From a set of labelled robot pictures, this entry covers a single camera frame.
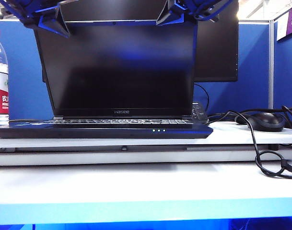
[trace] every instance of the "monitor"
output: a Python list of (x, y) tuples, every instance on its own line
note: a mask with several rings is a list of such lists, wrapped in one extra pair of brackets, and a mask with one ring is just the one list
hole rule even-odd
[[(215, 5), (219, 9), (227, 0)], [(62, 6), (65, 21), (156, 20), (165, 0), (79, 0)], [(237, 81), (238, 1), (219, 21), (198, 23), (194, 82)]]
[[(215, 5), (220, 8), (226, 0)], [(238, 1), (219, 14), (219, 21), (198, 23), (194, 82), (237, 81)]]

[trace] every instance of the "blue partition wall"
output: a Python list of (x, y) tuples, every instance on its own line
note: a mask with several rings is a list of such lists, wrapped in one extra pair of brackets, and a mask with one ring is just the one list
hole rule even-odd
[[(240, 24), (238, 81), (201, 83), (210, 95), (209, 114), (268, 106), (268, 28), (268, 24)], [(10, 67), (10, 119), (50, 119), (53, 113), (33, 31), (20, 22), (0, 22), (0, 32)], [(194, 100), (206, 104), (197, 87)]]
[(0, 22), (0, 41), (9, 63), (10, 119), (52, 118), (33, 30), (20, 22)]
[[(278, 23), (275, 23), (275, 40)], [(275, 41), (274, 107), (292, 107), (292, 34)]]
[[(207, 82), (200, 85), (210, 95), (208, 114), (222, 113), (227, 110), (267, 108), (269, 25), (266, 23), (240, 23), (237, 82)], [(205, 94), (197, 87), (194, 100), (206, 104)]]

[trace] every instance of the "laptop hinge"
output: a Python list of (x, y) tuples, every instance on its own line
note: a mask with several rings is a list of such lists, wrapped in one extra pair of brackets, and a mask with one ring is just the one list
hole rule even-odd
[(192, 116), (191, 115), (182, 115), (182, 120), (191, 120)]
[(63, 116), (54, 116), (53, 120), (63, 120), (64, 117)]

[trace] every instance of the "laptop screen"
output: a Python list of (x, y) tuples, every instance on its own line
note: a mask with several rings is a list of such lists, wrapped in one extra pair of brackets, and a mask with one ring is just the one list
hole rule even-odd
[(155, 21), (67, 23), (70, 38), (37, 31), (54, 115), (191, 114), (197, 27)]

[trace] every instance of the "black computer mouse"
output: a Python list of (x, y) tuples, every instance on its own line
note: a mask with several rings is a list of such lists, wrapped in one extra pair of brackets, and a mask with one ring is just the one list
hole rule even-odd
[(284, 128), (285, 119), (280, 114), (257, 113), (249, 116), (248, 121), (254, 130), (280, 132)]

